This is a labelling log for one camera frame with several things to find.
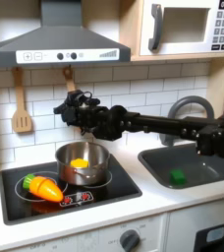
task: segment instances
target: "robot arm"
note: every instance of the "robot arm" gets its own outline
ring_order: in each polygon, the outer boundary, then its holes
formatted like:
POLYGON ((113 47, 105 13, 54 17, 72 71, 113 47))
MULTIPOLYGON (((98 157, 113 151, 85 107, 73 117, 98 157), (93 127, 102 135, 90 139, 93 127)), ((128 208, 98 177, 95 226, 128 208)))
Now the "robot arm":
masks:
POLYGON ((68 126, 80 127, 83 134, 92 133, 97 139, 115 141, 124 131, 156 132, 195 141, 199 155, 224 158, 224 115, 218 119, 170 119, 129 112, 120 105, 108 109, 99 104, 99 99, 92 98, 91 93, 74 91, 68 93, 54 113, 61 114, 68 126))

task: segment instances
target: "stainless steel pot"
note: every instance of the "stainless steel pot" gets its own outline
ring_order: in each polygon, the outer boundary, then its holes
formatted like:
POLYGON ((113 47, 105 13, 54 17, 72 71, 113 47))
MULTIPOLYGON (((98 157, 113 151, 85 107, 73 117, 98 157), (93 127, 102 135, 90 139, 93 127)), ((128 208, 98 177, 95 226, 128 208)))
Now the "stainless steel pot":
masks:
POLYGON ((107 149, 88 142, 63 146, 55 155, 60 178, 73 185, 92 185, 105 181, 109 156, 107 149), (71 167, 71 160, 77 158, 88 160, 88 168, 71 167))

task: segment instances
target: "wooden spatula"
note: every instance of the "wooden spatula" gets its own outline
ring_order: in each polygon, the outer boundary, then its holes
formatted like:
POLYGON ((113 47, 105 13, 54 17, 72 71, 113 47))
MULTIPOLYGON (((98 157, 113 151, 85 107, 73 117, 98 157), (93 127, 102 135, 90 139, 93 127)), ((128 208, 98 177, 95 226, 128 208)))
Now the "wooden spatula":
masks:
POLYGON ((28 132, 31 131, 31 119, 28 115, 28 112, 25 110, 24 88, 22 86, 23 71, 21 68, 14 68, 12 72, 17 99, 17 111, 13 115, 12 119, 13 129, 17 133, 28 132))
POLYGON ((65 79, 66 79, 68 92, 75 91, 76 90, 76 85, 74 83, 73 70, 71 69, 71 67, 64 68, 63 69, 63 74, 64 74, 65 79))

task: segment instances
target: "stove control panel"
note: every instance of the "stove control panel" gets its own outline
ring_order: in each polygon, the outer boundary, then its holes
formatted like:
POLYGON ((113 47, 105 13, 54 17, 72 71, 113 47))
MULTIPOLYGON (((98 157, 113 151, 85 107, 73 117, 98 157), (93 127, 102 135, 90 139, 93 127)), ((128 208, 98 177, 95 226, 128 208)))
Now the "stove control panel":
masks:
POLYGON ((9 250, 10 252, 160 252, 166 215, 123 222, 9 250))
POLYGON ((119 60, 119 58, 120 50, 117 48, 16 51, 18 64, 114 61, 119 60))
POLYGON ((65 196, 63 202, 60 203, 62 208, 72 205, 79 205, 85 202, 93 201, 93 196, 90 192, 77 193, 65 196))

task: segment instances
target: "microwave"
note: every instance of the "microwave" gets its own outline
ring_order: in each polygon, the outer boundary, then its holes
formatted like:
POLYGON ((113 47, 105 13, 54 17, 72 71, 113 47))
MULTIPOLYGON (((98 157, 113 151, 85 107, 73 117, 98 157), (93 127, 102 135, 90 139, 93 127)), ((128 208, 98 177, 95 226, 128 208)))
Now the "microwave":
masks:
POLYGON ((140 55, 224 52, 224 0, 144 0, 140 55))

